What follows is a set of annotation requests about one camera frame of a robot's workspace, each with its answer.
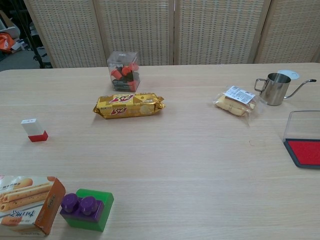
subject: white label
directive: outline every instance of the white label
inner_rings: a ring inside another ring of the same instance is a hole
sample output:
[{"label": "white label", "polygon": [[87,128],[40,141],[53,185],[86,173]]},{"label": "white label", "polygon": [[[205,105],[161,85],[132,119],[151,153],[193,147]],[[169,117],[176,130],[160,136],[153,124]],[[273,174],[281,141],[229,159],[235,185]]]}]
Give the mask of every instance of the white label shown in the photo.
[{"label": "white label", "polygon": [[248,104],[251,101],[251,99],[253,99],[256,96],[255,94],[247,92],[237,86],[230,87],[224,95],[228,98],[237,100],[243,104]]}]

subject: wooden table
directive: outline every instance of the wooden table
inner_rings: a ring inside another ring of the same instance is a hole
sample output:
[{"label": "wooden table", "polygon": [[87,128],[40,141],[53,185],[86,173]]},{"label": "wooden table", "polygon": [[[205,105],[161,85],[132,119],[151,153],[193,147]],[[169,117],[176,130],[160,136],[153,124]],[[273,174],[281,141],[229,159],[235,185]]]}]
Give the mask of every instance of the wooden table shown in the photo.
[{"label": "wooden table", "polygon": [[[256,78],[280,69],[300,74],[288,94],[320,80],[318,63],[144,66],[138,92],[164,97],[166,108],[111,120],[92,112],[113,94],[107,68],[0,72],[0,172],[113,193],[103,233],[57,214],[47,240],[318,240],[320,172],[297,168],[282,138],[291,111],[319,109],[320,84],[268,106],[250,127],[212,104],[226,85],[254,91]],[[46,142],[29,141],[28,118]]]}]

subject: clear plastic lid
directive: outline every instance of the clear plastic lid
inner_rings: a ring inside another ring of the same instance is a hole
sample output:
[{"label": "clear plastic lid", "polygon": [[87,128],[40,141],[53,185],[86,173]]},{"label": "clear plastic lid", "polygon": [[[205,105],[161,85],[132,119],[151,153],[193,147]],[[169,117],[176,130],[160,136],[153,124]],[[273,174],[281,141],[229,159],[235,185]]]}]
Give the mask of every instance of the clear plastic lid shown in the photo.
[{"label": "clear plastic lid", "polygon": [[283,141],[288,139],[320,140],[320,110],[290,112]]}]

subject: yellow snack package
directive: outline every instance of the yellow snack package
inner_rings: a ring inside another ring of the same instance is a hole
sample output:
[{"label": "yellow snack package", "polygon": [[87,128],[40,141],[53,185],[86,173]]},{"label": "yellow snack package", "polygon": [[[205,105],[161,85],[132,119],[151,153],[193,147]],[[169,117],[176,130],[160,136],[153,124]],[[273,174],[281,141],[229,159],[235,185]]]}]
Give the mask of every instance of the yellow snack package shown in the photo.
[{"label": "yellow snack package", "polygon": [[127,93],[99,97],[93,112],[105,119],[153,115],[166,105],[154,93]]}]

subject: snack box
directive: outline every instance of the snack box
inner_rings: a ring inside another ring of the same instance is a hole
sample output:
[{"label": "snack box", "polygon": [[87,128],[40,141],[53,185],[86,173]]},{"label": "snack box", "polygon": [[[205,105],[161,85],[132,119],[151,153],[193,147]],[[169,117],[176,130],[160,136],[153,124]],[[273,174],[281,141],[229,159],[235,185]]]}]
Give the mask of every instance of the snack box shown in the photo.
[{"label": "snack box", "polygon": [[66,193],[54,176],[0,175],[0,236],[46,236]]}]

